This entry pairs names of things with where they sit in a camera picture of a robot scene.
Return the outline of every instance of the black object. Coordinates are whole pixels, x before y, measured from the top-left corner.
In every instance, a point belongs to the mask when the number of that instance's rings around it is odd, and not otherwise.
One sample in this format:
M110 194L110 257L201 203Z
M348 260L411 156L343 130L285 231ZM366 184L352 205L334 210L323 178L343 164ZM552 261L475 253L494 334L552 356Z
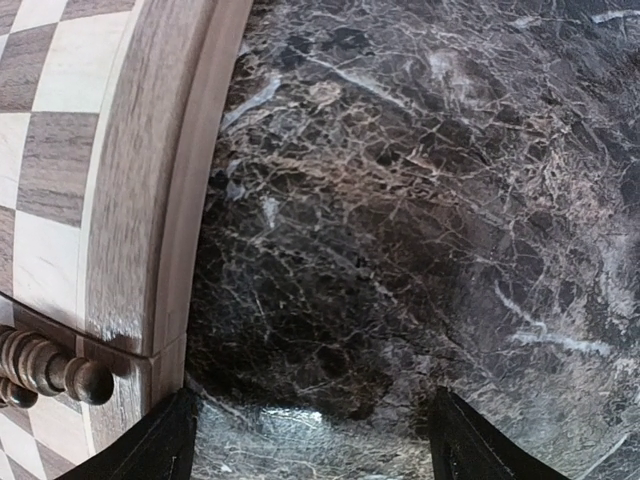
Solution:
M194 394L179 390L111 447L58 480L189 480L195 408Z
M436 480L568 480L446 388L436 392L429 439Z

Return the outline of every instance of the marble surface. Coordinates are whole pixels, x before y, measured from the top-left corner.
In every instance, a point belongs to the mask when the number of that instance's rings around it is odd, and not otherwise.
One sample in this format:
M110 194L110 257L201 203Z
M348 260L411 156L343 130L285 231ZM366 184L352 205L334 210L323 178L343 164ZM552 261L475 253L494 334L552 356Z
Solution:
M194 478L431 478L448 385L640 476L640 0L257 0L210 180Z

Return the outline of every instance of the checkered pattern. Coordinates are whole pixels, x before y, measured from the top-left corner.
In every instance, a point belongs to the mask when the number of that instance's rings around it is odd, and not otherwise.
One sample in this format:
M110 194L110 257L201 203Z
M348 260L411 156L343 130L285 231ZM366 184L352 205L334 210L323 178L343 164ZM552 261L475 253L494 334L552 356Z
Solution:
M3 297L0 323L13 326ZM80 404L66 394L41 396L29 410L0 409L0 480L54 479L89 457Z
M134 5L0 0L0 292L74 329L88 173Z

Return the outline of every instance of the black marble countertop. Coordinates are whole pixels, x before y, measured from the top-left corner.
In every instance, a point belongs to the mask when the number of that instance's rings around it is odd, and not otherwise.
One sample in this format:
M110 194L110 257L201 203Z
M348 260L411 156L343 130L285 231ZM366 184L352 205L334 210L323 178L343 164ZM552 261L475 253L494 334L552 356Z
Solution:
M570 478L640 476L639 119L640 0L257 0L193 478L429 480L437 384Z

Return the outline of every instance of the wooden chessboard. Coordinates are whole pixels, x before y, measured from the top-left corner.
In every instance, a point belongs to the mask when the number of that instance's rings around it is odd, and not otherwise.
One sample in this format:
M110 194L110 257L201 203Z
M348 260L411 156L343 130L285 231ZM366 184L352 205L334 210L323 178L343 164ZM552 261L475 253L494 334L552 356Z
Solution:
M0 323L44 328L117 377L102 407L61 396L0 411L0 479L55 478L181 385L206 179L251 3L0 0Z

